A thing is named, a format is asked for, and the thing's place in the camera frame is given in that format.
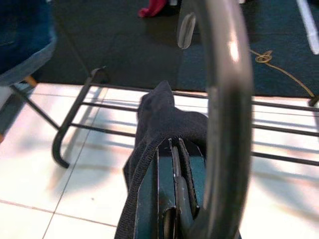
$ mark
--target gold cord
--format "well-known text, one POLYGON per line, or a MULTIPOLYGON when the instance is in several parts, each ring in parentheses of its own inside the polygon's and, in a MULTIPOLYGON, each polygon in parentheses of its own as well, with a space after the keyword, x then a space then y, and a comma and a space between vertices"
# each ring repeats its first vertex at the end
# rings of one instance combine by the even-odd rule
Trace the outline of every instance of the gold cord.
POLYGON ((278 71, 281 71, 282 73, 284 73, 285 75, 289 76, 291 79, 293 79, 294 81, 296 81, 301 87, 303 87, 305 89, 305 91, 308 92, 308 94, 311 96, 311 97, 315 97, 315 95, 312 93, 312 91, 304 85, 304 83, 302 83, 300 80, 298 80, 296 77, 294 77, 292 74, 288 73, 287 71, 285 71, 284 69, 281 69, 280 67, 278 66, 274 66, 272 64, 270 64, 270 60, 273 58, 271 56, 271 53, 273 51, 266 51, 265 53, 263 54, 259 54, 258 52, 256 51, 253 51, 253 50, 250 50, 252 53, 254 53, 256 55, 256 58, 255 58, 255 61, 258 62, 258 63, 264 63, 266 64, 267 66, 269 67, 272 67, 278 71))

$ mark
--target pink fabric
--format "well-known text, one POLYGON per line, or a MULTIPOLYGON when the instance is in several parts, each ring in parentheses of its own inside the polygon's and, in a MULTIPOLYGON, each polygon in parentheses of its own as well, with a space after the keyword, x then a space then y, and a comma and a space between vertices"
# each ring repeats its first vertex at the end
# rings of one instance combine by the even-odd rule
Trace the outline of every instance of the pink fabric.
POLYGON ((140 17, 155 16, 163 9, 166 3, 167 3, 167 0, 150 0, 149 8, 142 8, 139 11, 139 16, 140 17))

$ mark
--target blue jeans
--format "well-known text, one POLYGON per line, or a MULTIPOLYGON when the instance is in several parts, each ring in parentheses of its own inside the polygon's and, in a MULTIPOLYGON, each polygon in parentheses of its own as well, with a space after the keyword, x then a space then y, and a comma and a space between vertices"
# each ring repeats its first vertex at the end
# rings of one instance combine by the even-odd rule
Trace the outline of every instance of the blue jeans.
POLYGON ((0 0, 0 86, 38 70, 51 58, 55 43, 46 0, 0 0))

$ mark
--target black metal frame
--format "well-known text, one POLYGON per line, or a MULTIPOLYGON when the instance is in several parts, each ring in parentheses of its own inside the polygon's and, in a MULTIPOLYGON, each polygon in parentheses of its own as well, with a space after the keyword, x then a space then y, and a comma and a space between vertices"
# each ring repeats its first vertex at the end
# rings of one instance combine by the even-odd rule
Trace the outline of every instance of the black metal frame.
MULTIPOLYGON (((49 124, 51 124, 55 129, 58 130, 56 137, 54 138, 53 145, 52 145, 52 155, 53 159, 62 167, 68 168, 69 163, 66 162, 62 156, 61 156, 61 145, 62 140, 68 131, 68 129, 73 127, 78 128, 85 128, 90 130, 95 130, 103 133, 110 133, 110 134, 118 134, 123 136, 129 136, 129 137, 135 137, 135 134, 128 133, 128 132, 121 132, 121 131, 114 131, 110 129, 104 129, 104 128, 98 128, 93 126, 88 126, 84 124, 79 123, 73 123, 73 119, 76 116, 79 108, 84 106, 92 106, 92 107, 101 107, 105 109, 113 109, 113 110, 121 110, 121 111, 130 111, 130 112, 136 112, 136 108, 128 108, 128 107, 120 107, 120 106, 112 106, 112 105, 104 105, 104 104, 97 104, 97 103, 87 103, 84 102, 84 99, 89 92, 90 88, 92 86, 98 86, 98 87, 107 87, 107 88, 114 88, 114 89, 121 89, 121 90, 134 90, 134 91, 142 91, 142 92, 149 92, 148 89, 141 89, 141 88, 132 88, 132 87, 120 87, 120 86, 112 86, 109 84, 101 84, 101 83, 94 83, 95 75, 97 72, 103 72, 106 73, 103 68, 96 69, 92 72, 92 77, 88 77, 85 85, 82 87, 82 90, 80 91, 78 97, 76 98, 73 106, 71 107, 69 113, 64 119, 64 122, 61 126, 58 126, 57 123, 54 122, 45 112, 43 112, 33 101, 31 101, 28 96, 21 90, 19 90, 16 86, 12 85, 10 88, 18 95, 20 96, 24 101, 26 101, 30 107, 32 107, 38 114, 40 114, 49 124)), ((188 93, 181 93, 181 92, 174 92, 175 96, 184 96, 184 97, 195 97, 195 98, 202 98, 207 99, 206 96, 203 95, 195 95, 195 94, 188 94, 188 93)), ((275 107, 275 108, 283 108, 283 109, 292 109, 292 110, 298 110, 298 111, 308 111, 308 112, 319 112, 318 108, 312 108, 312 107, 301 107, 301 106, 290 106, 290 105, 283 105, 283 104, 274 104, 274 103, 267 103, 267 102, 257 102, 253 101, 253 105, 257 106, 265 106, 265 107, 275 107)), ((293 134, 300 134, 300 135, 307 135, 312 137, 319 137, 318 132, 310 132, 310 131, 304 131, 304 130, 295 130, 295 129, 287 129, 287 128, 280 128, 280 127, 272 127, 272 126, 264 126, 264 125, 253 125, 254 128, 263 129, 263 130, 272 130, 277 132, 285 132, 285 133, 293 133, 293 134)), ((268 159, 274 159, 274 160, 281 160, 286 162, 293 162, 293 163, 300 163, 300 164, 306 164, 306 165, 313 165, 313 166, 319 166, 319 162, 313 161, 313 160, 306 160, 301 158, 293 158, 293 157, 285 157, 285 156, 279 156, 279 155, 273 155, 273 154, 266 154, 266 153, 259 153, 259 152, 252 152, 253 156, 262 157, 262 158, 268 158, 268 159)))

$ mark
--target floor tile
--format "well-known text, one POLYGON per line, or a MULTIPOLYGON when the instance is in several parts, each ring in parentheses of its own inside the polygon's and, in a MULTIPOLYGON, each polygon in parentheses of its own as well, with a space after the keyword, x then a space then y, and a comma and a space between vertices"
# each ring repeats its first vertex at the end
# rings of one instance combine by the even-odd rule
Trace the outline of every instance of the floor tile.
POLYGON ((319 125, 314 113, 298 114, 296 111, 290 113, 274 113, 270 111, 259 111, 253 113, 254 124, 268 125, 281 128, 292 128, 303 131, 317 132, 319 125))
MULTIPOLYGON (((128 101, 128 102, 140 102, 141 97, 145 94, 147 94, 147 92, 108 89, 105 99, 128 101)), ((174 96, 174 99, 175 99, 175 105, 177 106, 207 107, 207 103, 208 103, 207 99, 202 99, 202 98, 174 96)))
POLYGON ((318 138, 255 129, 253 151, 319 161, 318 138))
MULTIPOLYGON (((135 113, 100 109, 94 126, 133 132, 135 113)), ((117 225, 127 196, 122 168, 133 150, 134 140, 91 131, 57 211, 117 225)))
MULTIPOLYGON (((75 98, 31 97, 57 124, 61 124, 75 98)), ((93 122, 97 108, 82 108, 75 122, 93 122)), ((88 130, 71 127, 61 152, 71 164, 78 158, 88 130)), ((56 130, 25 105, 0 145, 0 199, 54 210, 71 170, 57 165, 51 155, 56 130)))
POLYGON ((52 214, 0 203, 1 239, 42 239, 52 214))
POLYGON ((57 208, 58 213, 116 226, 127 189, 121 169, 108 159, 80 158, 57 208))
POLYGON ((54 215, 44 239, 111 239, 115 227, 54 215))
POLYGON ((195 111, 202 113, 208 116, 208 108, 207 107, 196 107, 196 106, 176 106, 176 108, 180 109, 181 111, 195 111))
MULTIPOLYGON (((40 83, 33 90, 34 95, 53 95, 77 97, 82 89, 82 85, 48 84, 40 83)), ((86 98, 103 99, 107 88, 91 87, 86 98)))
POLYGON ((253 158, 242 238, 318 238, 319 169, 253 158))
MULTIPOLYGON (((308 99, 281 98, 281 97, 255 97, 254 100, 256 102, 268 102, 268 103, 274 103, 274 104, 308 107, 308 99)), ((258 106, 258 105, 254 105, 253 111, 254 112, 269 112, 273 114, 283 114, 283 115, 301 115, 301 116, 313 115, 313 113, 309 111, 299 111, 299 110, 258 106)))

